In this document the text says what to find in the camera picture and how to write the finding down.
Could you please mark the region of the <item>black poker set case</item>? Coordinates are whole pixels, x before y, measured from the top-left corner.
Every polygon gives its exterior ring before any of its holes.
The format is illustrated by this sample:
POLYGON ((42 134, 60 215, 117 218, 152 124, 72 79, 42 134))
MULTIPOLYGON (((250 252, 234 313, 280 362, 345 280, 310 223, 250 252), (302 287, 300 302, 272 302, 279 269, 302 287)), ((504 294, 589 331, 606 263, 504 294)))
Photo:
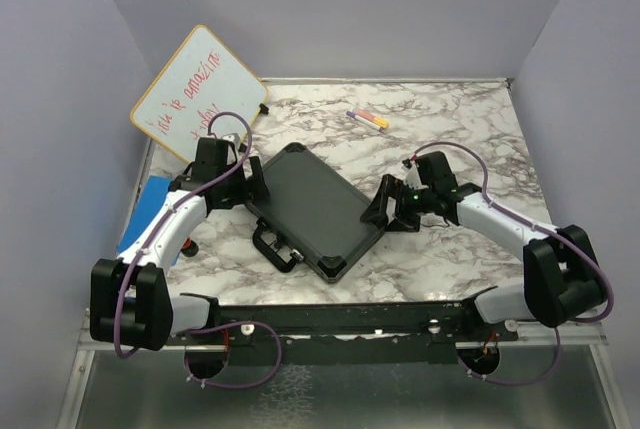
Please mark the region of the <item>black poker set case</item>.
POLYGON ((280 272, 307 264, 329 284, 382 237, 384 212, 364 217, 371 200, 299 142, 263 166, 269 196, 246 207, 257 217, 254 247, 280 272))

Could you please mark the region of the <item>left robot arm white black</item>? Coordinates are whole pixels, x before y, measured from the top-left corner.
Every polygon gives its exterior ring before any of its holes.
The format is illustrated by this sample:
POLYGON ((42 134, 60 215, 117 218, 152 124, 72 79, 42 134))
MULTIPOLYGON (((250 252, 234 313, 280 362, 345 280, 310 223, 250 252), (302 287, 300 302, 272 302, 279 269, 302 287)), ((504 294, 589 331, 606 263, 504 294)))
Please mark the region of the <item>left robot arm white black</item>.
POLYGON ((228 138, 202 138, 196 156, 168 185, 148 226, 115 259, 91 271, 89 330, 99 342, 157 351, 175 334, 188 332, 206 344, 220 334, 221 320, 207 296, 171 295, 167 270, 193 231, 214 210, 267 199, 257 156, 240 153, 228 138))

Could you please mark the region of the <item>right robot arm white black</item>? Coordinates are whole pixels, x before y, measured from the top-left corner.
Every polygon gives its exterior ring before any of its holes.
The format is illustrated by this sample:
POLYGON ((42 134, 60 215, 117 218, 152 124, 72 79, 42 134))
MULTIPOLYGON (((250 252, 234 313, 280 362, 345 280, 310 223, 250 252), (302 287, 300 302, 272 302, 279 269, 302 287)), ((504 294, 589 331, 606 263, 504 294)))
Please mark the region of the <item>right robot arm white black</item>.
POLYGON ((414 156, 404 165, 404 179, 383 177, 362 222, 389 232, 417 232, 422 217, 434 214, 490 239, 523 265, 521 283, 470 297, 472 308, 459 316, 467 338, 481 340, 506 320, 555 328, 584 320, 587 311, 609 303, 610 286, 583 229, 537 223, 499 205, 485 186, 459 183, 441 151, 414 156))

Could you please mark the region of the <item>red black marker cap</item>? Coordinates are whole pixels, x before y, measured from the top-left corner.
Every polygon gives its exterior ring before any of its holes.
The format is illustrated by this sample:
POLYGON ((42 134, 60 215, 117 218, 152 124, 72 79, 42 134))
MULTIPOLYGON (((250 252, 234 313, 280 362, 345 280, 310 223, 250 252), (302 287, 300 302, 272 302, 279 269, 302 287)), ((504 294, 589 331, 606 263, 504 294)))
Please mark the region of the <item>red black marker cap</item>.
POLYGON ((188 258, 194 257, 199 252, 198 244, 191 238, 187 238, 181 248, 181 253, 188 258))

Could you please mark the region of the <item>purple yellow marker pen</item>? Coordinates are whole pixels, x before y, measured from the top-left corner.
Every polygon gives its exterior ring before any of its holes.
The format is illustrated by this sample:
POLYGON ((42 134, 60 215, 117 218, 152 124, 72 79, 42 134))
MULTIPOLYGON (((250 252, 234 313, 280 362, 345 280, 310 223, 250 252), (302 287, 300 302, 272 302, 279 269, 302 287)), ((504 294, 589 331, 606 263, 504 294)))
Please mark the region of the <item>purple yellow marker pen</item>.
POLYGON ((363 124, 367 124, 376 131, 383 132, 389 128, 389 122, 379 116, 375 116, 367 111, 355 110, 347 111, 346 115, 354 120, 358 120, 363 124))

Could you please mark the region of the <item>blue flat sheet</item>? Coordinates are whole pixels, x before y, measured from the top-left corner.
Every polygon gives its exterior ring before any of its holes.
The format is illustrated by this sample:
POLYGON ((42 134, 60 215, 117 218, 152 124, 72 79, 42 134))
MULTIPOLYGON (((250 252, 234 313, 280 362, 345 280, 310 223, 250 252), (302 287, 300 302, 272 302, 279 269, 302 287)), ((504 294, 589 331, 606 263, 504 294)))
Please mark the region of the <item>blue flat sheet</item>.
POLYGON ((137 200, 128 225, 117 247, 116 257, 128 250, 135 242, 143 242, 145 231, 165 202, 171 179, 168 177, 151 175, 148 177, 137 200))

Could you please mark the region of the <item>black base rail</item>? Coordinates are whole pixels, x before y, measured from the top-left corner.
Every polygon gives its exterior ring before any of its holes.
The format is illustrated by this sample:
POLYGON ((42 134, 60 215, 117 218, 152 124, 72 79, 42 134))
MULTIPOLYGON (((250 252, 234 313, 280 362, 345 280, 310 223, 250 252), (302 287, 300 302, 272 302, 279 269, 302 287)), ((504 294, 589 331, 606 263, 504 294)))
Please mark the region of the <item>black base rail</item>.
POLYGON ((332 305, 217 304, 211 324, 224 331, 194 330, 168 340, 198 361, 224 355, 234 365, 267 366, 426 362, 454 364, 458 346, 512 342, 504 324, 488 324, 466 302, 332 305))

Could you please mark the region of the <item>whiteboard with yellow frame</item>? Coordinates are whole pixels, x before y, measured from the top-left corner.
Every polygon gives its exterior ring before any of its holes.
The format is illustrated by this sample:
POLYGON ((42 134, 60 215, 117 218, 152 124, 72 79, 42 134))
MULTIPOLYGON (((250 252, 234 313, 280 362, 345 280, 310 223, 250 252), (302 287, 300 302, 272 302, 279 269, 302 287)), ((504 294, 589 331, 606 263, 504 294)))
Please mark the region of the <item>whiteboard with yellow frame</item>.
POLYGON ((197 25, 156 76, 130 113, 130 120, 158 145, 184 162, 197 141, 212 133, 246 136, 268 99, 268 89, 206 26, 197 25))

